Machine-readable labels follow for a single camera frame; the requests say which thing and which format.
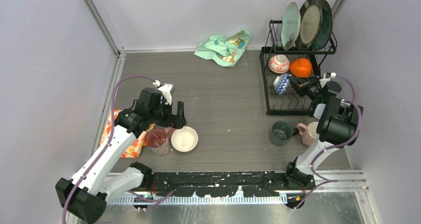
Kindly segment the mint green flower plate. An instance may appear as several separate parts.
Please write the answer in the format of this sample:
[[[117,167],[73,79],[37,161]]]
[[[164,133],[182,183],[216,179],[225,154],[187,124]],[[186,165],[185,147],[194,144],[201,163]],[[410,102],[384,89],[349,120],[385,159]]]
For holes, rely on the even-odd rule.
[[[299,36],[301,25],[301,16],[298,5],[291,2],[283,15],[281,27],[281,44],[284,50],[289,50],[295,46],[295,42]]]

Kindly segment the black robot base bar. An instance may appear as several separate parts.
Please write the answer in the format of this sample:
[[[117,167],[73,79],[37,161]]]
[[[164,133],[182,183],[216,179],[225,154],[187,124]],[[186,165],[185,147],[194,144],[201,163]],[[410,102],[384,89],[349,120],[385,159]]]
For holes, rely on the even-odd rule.
[[[175,197],[233,197],[242,191],[244,197],[272,197],[276,191],[297,191],[303,194],[315,187],[310,181],[305,187],[284,178],[284,172],[155,172],[152,182],[133,191],[146,191],[164,196],[174,191]]]

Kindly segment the dark blue floral plate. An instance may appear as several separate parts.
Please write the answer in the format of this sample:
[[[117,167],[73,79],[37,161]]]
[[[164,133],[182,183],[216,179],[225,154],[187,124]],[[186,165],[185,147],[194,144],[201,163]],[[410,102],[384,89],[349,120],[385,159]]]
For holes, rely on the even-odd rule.
[[[330,4],[326,0],[320,0],[322,3],[322,22],[316,39],[312,44],[313,50],[322,50],[331,38],[333,31],[333,14]]]

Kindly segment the black rimmed cream plate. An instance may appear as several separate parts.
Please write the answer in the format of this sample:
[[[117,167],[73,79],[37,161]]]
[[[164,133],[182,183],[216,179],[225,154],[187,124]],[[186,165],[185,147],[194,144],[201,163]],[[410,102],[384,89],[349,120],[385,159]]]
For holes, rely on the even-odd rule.
[[[296,45],[307,50],[316,40],[322,22],[321,0],[306,0],[300,8],[301,24]]]

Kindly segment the white ceramic bowl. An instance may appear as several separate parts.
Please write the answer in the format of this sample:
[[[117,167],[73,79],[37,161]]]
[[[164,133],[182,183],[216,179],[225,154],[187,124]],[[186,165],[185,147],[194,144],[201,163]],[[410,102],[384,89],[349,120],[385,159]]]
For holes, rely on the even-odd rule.
[[[179,152],[190,152],[198,143],[197,132],[188,126],[176,129],[171,136],[172,146]]]

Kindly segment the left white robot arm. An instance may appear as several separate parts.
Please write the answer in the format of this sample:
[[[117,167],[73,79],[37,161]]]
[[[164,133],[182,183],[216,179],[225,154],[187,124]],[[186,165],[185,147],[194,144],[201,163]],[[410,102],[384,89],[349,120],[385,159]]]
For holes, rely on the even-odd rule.
[[[62,221],[70,212],[87,224],[97,222],[107,205],[134,188],[147,191],[153,183],[152,170],[139,162],[132,163],[123,173],[107,179],[109,172],[124,151],[151,124],[180,129],[187,122],[184,103],[178,102],[172,114],[172,84],[147,87],[132,108],[120,111],[111,122],[111,130],[92,157],[70,179],[61,178],[55,185],[63,208]]]

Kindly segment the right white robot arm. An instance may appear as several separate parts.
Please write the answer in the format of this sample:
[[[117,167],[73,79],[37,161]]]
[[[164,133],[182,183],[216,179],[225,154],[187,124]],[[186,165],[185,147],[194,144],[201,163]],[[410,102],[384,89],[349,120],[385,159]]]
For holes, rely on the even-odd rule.
[[[363,107],[337,97],[342,87],[336,81],[312,76],[290,77],[299,96],[311,99],[311,115],[318,120],[316,137],[307,151],[289,162],[283,176],[289,189],[306,187],[314,180],[318,166],[332,153],[355,143],[362,121]]]

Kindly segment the white bowl orange outside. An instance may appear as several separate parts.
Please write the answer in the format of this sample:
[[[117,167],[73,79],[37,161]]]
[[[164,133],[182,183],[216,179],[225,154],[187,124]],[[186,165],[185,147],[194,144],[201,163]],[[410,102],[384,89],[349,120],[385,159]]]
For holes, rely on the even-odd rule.
[[[312,64],[307,58],[299,58],[294,60],[289,67],[290,72],[299,78],[310,77],[313,73]]]

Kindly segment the orange coral pattern bowl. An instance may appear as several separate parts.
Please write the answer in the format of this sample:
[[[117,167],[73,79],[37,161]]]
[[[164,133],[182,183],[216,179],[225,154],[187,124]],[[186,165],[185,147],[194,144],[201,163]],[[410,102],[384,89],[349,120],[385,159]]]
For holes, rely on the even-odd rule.
[[[278,74],[284,74],[289,71],[290,61],[286,55],[274,55],[268,61],[269,68]]]

